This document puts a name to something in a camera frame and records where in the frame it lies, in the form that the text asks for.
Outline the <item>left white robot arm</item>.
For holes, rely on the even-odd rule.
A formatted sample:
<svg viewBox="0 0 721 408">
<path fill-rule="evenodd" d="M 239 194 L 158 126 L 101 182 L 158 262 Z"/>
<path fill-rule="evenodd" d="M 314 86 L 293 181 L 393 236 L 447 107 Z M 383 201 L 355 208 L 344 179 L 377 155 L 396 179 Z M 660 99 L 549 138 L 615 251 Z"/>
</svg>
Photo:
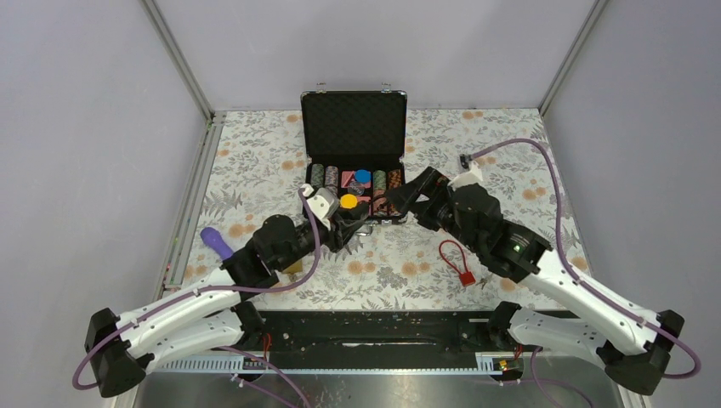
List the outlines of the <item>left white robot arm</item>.
<svg viewBox="0 0 721 408">
<path fill-rule="evenodd" d="M 278 274 L 324 248 L 338 252 L 369 217 L 369 205 L 345 207 L 315 195 L 304 202 L 306 219 L 268 217 L 239 250 L 232 251 L 205 228 L 204 242 L 221 257 L 206 277 L 143 307 L 116 314 L 105 308 L 88 324 L 86 358 L 103 398 L 138 386 L 155 369 L 208 349 L 239 344 L 254 349 L 263 341 L 263 322 L 250 303 L 261 293 L 283 291 Z"/>
</svg>

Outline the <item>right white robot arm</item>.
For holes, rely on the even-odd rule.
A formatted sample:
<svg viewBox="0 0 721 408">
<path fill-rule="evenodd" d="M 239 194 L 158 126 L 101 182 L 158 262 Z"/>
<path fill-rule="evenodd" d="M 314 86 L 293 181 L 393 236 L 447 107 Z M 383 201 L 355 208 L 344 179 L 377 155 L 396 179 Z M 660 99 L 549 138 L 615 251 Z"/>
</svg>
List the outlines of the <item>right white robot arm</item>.
<svg viewBox="0 0 721 408">
<path fill-rule="evenodd" d="M 684 318 L 655 312 L 615 294 L 590 276 L 562 263 L 550 243 L 505 219 L 499 200 L 471 170 L 454 179 L 432 167 L 407 184 L 389 189 L 386 200 L 411 213 L 428 230 L 444 230 L 476 255 L 490 272 L 554 299 L 575 315 L 556 318 L 503 301 L 486 324 L 496 349 L 540 346 L 585 360 L 636 394 L 656 391 L 671 359 Z"/>
</svg>

